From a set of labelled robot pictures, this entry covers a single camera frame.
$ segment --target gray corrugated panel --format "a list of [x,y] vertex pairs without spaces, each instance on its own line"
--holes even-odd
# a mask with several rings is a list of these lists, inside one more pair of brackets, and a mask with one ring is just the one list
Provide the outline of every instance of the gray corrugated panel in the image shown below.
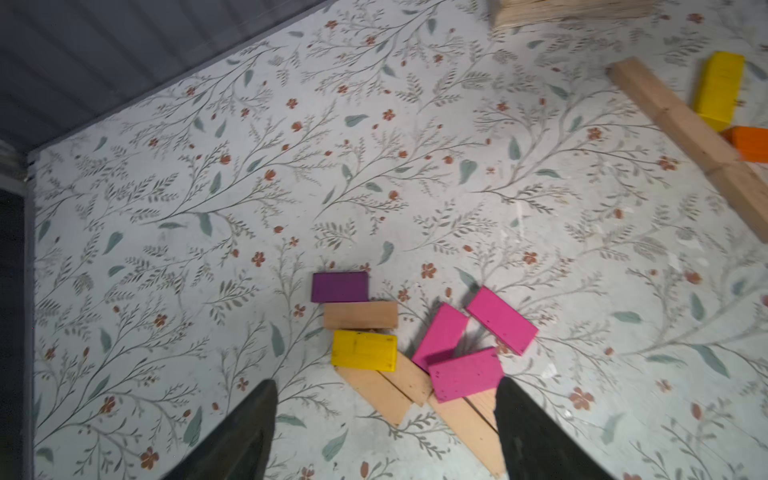
[[29,137],[22,136],[18,132],[5,130],[2,127],[0,127],[0,138],[10,143],[17,151],[28,151],[37,145]]
[[63,131],[88,121],[93,111],[86,111],[78,104],[51,89],[46,83],[31,76],[27,71],[9,62],[0,75],[0,92],[16,98],[49,116]]
[[127,3],[103,0],[81,0],[81,3],[134,58],[140,59],[155,81],[162,82],[185,69],[184,63],[161,44]]
[[189,65],[203,63],[216,54],[216,49],[208,45],[187,20],[176,0],[134,1],[151,16],[157,28],[167,36]]
[[55,79],[62,96],[80,102],[78,108],[87,108],[91,115],[113,108],[127,100],[115,94],[111,85],[97,72],[82,64],[71,52],[61,50],[60,43],[48,40],[46,31],[35,29],[25,16],[13,15],[0,25],[0,45],[39,74]]
[[179,3],[186,4],[194,16],[200,19],[211,41],[218,47],[217,53],[228,50],[245,40],[220,2],[179,0]]
[[47,138],[61,133],[4,98],[0,98],[0,128],[19,137],[28,138],[33,144],[44,142]]
[[26,8],[54,37],[94,65],[128,97],[153,87],[151,81],[135,71],[119,51],[64,2],[28,0]]

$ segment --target wooden beam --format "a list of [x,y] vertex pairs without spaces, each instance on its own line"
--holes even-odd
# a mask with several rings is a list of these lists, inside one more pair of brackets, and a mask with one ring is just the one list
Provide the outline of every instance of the wooden beam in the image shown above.
[[493,412],[496,409],[496,389],[485,390],[484,392],[470,395],[466,399],[482,415],[485,421],[498,432],[496,415]]
[[502,444],[498,440],[496,431],[465,399],[439,403],[432,394],[428,401],[443,422],[453,430],[464,445],[467,445],[467,448],[488,471],[494,477],[501,478],[507,471],[507,467],[502,454]]
[[381,373],[418,406],[423,406],[429,394],[432,393],[432,381],[429,375],[401,352],[397,352],[395,371]]
[[337,366],[336,373],[341,375],[390,425],[400,425],[411,408],[412,403],[408,397],[379,372]]

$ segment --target stack of wooden blocks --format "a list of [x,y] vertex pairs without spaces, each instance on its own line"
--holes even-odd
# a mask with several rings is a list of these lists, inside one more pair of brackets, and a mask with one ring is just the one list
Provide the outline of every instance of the stack of wooden blocks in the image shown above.
[[[354,329],[394,329],[396,302],[368,302],[368,275],[316,273],[312,300],[325,303],[323,325],[334,329],[331,363],[381,416],[397,426],[412,403],[425,402],[495,476],[506,471],[494,409],[504,376],[495,349],[453,358],[469,318],[443,303],[412,360],[392,335]],[[517,354],[538,329],[488,288],[467,306],[480,323]]]
[[[613,64],[608,76],[699,165],[757,237],[768,242],[768,185],[742,161],[740,152],[713,129],[727,126],[728,119],[715,114],[717,109],[709,108],[701,95],[695,105],[700,113],[693,111],[635,57]],[[724,94],[726,88],[716,90]]]
[[654,0],[500,0],[493,26],[517,27],[561,18],[630,18],[650,15]]

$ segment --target painted wooden block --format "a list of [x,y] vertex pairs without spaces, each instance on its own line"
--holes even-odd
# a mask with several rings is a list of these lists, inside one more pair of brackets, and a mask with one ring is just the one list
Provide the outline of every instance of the painted wooden block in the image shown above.
[[475,457],[496,478],[507,471],[498,434],[464,399],[439,402],[429,396],[429,405],[440,415],[445,424],[453,430],[459,440],[475,454]]
[[432,393],[432,380],[429,375],[401,352],[397,352],[395,371],[382,372],[382,375],[418,406],[423,406]]
[[468,321],[467,316],[443,303],[424,335],[424,340],[413,354],[412,361],[427,372],[430,364],[453,357],[453,350],[462,338]]
[[467,311],[518,355],[523,354],[538,333],[538,328],[485,286]]
[[715,131],[725,130],[733,120],[743,70],[744,56],[728,51],[716,51],[704,67],[694,110]]
[[400,425],[411,408],[410,399],[379,372],[342,366],[337,366],[336,372],[391,425]]
[[472,406],[475,407],[475,410],[482,415],[482,418],[484,418],[485,421],[498,432],[496,415],[493,412],[496,410],[496,388],[485,390],[484,392],[473,393],[466,397],[466,400],[471,403]]
[[741,154],[741,160],[768,164],[768,128],[733,127],[723,137]]
[[336,330],[333,332],[331,365],[394,372],[397,365],[397,337]]
[[318,272],[312,275],[313,303],[367,302],[368,272]]
[[432,387],[440,402],[494,389],[503,376],[504,371],[494,348],[429,366]]
[[396,329],[397,302],[344,302],[323,305],[323,326],[335,329]]

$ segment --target floor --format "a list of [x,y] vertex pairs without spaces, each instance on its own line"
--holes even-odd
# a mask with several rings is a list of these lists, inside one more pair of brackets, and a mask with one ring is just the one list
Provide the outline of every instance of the floor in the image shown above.
[[489,34],[476,0],[339,0],[50,147],[36,164],[37,478],[160,478],[261,379],[268,477],[489,478],[416,407],[389,427],[329,367],[312,272],[366,270],[411,353],[490,286],[541,330],[508,375],[616,478],[762,478],[768,249],[606,79],[689,99],[768,5]]

